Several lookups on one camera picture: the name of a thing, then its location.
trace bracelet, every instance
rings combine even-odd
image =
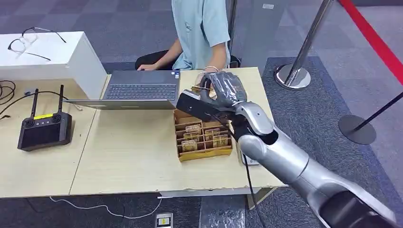
[[[216,72],[219,72],[220,70],[218,68],[216,68],[215,66],[206,66],[204,68],[204,70],[206,70],[207,68],[214,68],[216,70]]]

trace person's arm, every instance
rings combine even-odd
[[[230,40],[228,34],[227,11],[225,0],[204,0],[203,3],[203,31],[205,38],[212,48],[212,56],[209,60],[207,72],[215,72],[213,67],[221,70],[227,63],[227,41]]]
[[[168,63],[174,61],[183,52],[181,43],[177,38],[169,48],[168,52],[160,58],[156,63],[151,65],[141,65],[137,70],[157,70]]]
[[[225,48],[225,43],[220,43],[212,47],[212,57],[207,64],[208,67],[205,69],[206,72],[216,72],[213,67],[217,69],[225,68],[227,62],[227,50]]]

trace cardboard box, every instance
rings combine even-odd
[[[192,117],[189,114],[186,114],[180,110],[174,111],[174,124],[175,124],[175,135],[176,135],[176,149],[178,153],[178,158],[181,162],[200,159],[200,158],[209,158],[219,155],[230,155],[232,152],[232,140],[231,135],[228,132],[227,128],[222,126],[219,122],[203,122],[196,117]],[[184,139],[183,134],[186,133],[186,127],[192,125],[201,125],[201,134],[197,139],[197,150],[183,152],[182,150],[182,141]],[[220,135],[228,135],[228,145],[213,148],[213,140],[206,140],[205,131],[211,129],[220,129]]]

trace metal pole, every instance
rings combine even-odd
[[[375,141],[376,131],[370,124],[374,118],[383,113],[386,109],[391,107],[394,103],[403,98],[403,92],[397,97],[393,98],[385,106],[379,109],[376,113],[370,116],[368,119],[363,119],[356,115],[345,115],[339,120],[339,129],[341,133],[352,142],[368,145]]]
[[[365,125],[367,125],[371,120],[379,116],[379,114],[383,113],[386,109],[388,109],[390,106],[392,106],[394,103],[396,103],[398,100],[400,100],[403,97],[403,92],[399,94],[397,97],[393,98],[390,102],[388,102],[385,106],[383,106],[381,109],[379,109],[376,113],[374,113],[372,116],[370,116],[368,119],[366,119],[364,122],[360,123],[356,128],[353,129],[353,131],[358,131]]]
[[[332,2],[333,0],[323,0],[294,64],[284,65],[276,70],[275,79],[281,86],[287,89],[299,90],[309,85],[311,76],[307,70],[302,68],[302,64]]]
[[[228,50],[230,54],[232,52],[232,41],[234,39],[234,30],[235,30],[235,17],[237,14],[237,0],[232,0],[231,2],[231,9],[230,9],[230,20],[228,24],[228,34],[230,35],[230,40],[228,42]]]

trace laptop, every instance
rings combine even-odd
[[[180,71],[114,71],[102,100],[63,100],[106,110],[175,109]]]

